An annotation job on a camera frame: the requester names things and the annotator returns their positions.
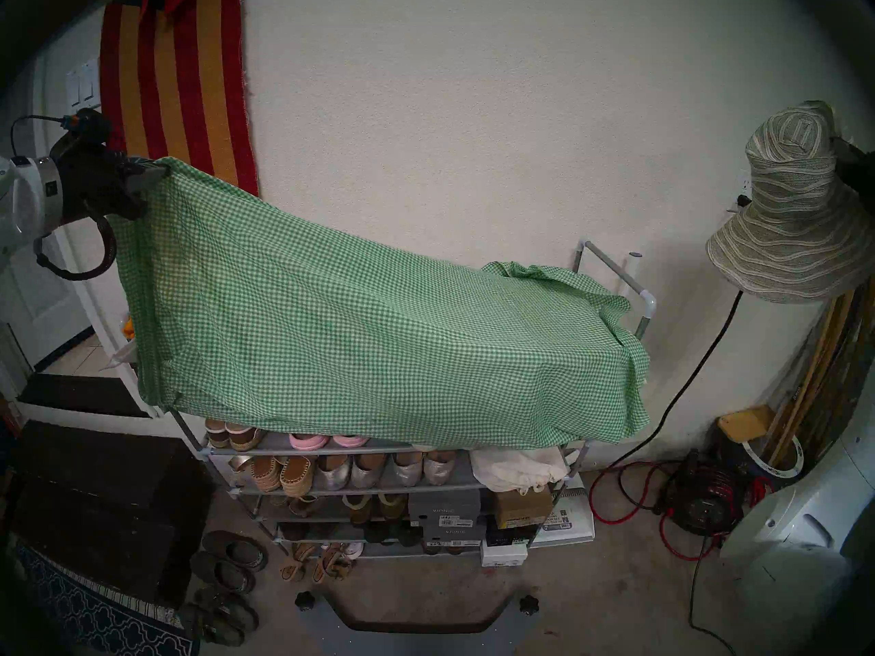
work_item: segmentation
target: black knob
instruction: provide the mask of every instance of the black knob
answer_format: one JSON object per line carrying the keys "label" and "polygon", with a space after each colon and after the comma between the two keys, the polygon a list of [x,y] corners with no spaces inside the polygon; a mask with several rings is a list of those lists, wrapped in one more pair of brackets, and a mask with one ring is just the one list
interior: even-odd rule
{"label": "black knob", "polygon": [[520,600],[520,611],[526,616],[534,616],[538,612],[538,598],[526,595]]}
{"label": "black knob", "polygon": [[313,597],[313,594],[309,590],[299,592],[297,593],[297,597],[295,597],[295,606],[301,611],[309,611],[315,604],[316,597]]}

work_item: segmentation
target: red and yellow striped rug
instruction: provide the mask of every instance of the red and yellow striped rug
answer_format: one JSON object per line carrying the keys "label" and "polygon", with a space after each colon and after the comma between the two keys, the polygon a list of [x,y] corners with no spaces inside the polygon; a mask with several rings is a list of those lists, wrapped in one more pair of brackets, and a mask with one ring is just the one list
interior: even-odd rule
{"label": "red and yellow striped rug", "polygon": [[256,162],[243,91],[241,0],[119,0],[100,41],[108,146],[175,156],[254,195]]}

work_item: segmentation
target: blue patterned rug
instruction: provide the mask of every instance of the blue patterned rug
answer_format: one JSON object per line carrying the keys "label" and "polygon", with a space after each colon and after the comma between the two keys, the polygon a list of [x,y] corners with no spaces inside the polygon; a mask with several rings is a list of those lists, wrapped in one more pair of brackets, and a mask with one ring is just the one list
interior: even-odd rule
{"label": "blue patterned rug", "polygon": [[71,644],[116,656],[196,656],[200,642],[186,638],[173,609],[141,602],[72,573],[18,541],[34,603]]}

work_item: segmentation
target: doormat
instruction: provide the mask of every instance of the doormat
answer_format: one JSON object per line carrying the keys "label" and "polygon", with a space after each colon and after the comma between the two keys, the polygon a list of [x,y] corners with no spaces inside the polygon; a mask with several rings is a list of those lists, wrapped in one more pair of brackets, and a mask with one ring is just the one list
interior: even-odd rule
{"label": "doormat", "polygon": [[33,603],[71,644],[116,656],[196,656],[200,641],[186,637],[176,612],[142,602],[73,573],[21,540],[15,557],[25,570]]}
{"label": "doormat", "polygon": [[107,146],[174,156],[258,196],[242,63],[241,0],[116,0],[103,13]]}

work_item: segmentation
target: metal shoe rack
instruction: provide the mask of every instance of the metal shoe rack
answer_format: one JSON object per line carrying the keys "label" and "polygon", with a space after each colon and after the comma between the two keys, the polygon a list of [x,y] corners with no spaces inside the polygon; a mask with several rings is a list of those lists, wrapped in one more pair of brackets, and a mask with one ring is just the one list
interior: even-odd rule
{"label": "metal shoe rack", "polygon": [[[575,252],[574,265],[572,267],[575,273],[579,272],[580,262],[583,258],[584,251],[591,250],[598,259],[603,261],[611,271],[613,271],[621,280],[623,280],[635,293],[644,299],[645,310],[644,316],[638,323],[638,328],[635,330],[635,337],[641,339],[644,335],[647,325],[650,323],[656,311],[656,299],[654,296],[644,289],[637,281],[634,280],[624,269],[619,267],[605,252],[596,247],[592,242],[581,240]],[[280,534],[280,522],[305,522],[311,525],[312,536],[300,539],[308,542],[365,542],[361,537],[361,530],[349,524],[349,513],[347,508],[340,503],[340,498],[345,495],[358,494],[380,494],[380,493],[411,493],[411,492],[450,492],[464,489],[482,489],[484,486],[477,481],[471,470],[471,461],[468,452],[459,450],[456,456],[456,464],[453,468],[453,473],[445,484],[434,486],[425,481],[422,477],[415,486],[401,486],[397,478],[389,474],[387,471],[383,473],[380,482],[372,489],[354,489],[343,488],[335,491],[330,491],[324,488],[323,484],[319,483],[319,474],[317,473],[313,479],[313,487],[309,491],[311,496],[319,497],[337,497],[323,504],[313,516],[308,518],[296,517],[285,505],[273,506],[269,503],[271,498],[284,498],[285,493],[282,488],[275,489],[273,492],[263,492],[252,482],[250,475],[244,470],[234,474],[234,484],[228,484],[228,480],[216,468],[213,463],[213,456],[328,456],[331,454],[375,454],[375,453],[399,453],[405,451],[415,451],[410,445],[403,442],[391,442],[372,438],[367,444],[361,447],[347,448],[341,447],[333,440],[325,444],[324,447],[318,450],[296,450],[289,444],[288,436],[285,433],[269,432],[264,440],[258,446],[247,451],[237,451],[234,449],[216,449],[209,445],[206,436],[203,439],[198,439],[194,435],[191,428],[188,427],[185,419],[183,419],[176,409],[171,409],[173,417],[177,424],[182,429],[183,433],[188,438],[192,446],[200,447],[198,457],[206,464],[206,468],[214,479],[215,483],[220,488],[225,489],[228,495],[241,504],[246,514],[256,522],[261,531],[268,539],[280,548],[286,555],[289,554],[289,548],[293,541],[283,538]],[[583,443],[577,458],[570,466],[568,479],[576,476],[580,470],[580,466],[584,462],[586,453],[591,446],[591,441],[587,440]],[[567,445],[560,447],[560,450],[565,453]],[[554,486],[553,504],[562,497],[567,481]],[[255,497],[255,503],[252,507],[247,505],[242,497]],[[404,548],[393,539],[387,539],[386,543],[392,545],[385,546],[381,543],[365,542],[364,552],[359,559],[384,559],[397,557],[435,557],[427,555],[422,551],[421,546],[412,548]],[[470,551],[464,551],[462,555],[477,555],[478,548],[473,548]],[[448,556],[450,553],[440,552],[436,556]]]}

